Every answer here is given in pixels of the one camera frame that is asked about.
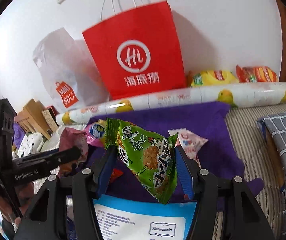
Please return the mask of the left hand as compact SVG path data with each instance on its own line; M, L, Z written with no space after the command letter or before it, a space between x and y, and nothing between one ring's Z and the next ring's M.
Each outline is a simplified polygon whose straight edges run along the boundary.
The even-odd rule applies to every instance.
M16 194L18 200L23 203L19 207L19 210L22 213L22 215L26 213L26 210L28 209L29 204L31 203L31 199L33 198L33 196L35 196L34 189L35 185L33 182L16 187ZM14 210L8 198L0 196L0 211L3 217L9 223L11 223L15 227L15 229L19 227L21 223L21 217L15 215Z

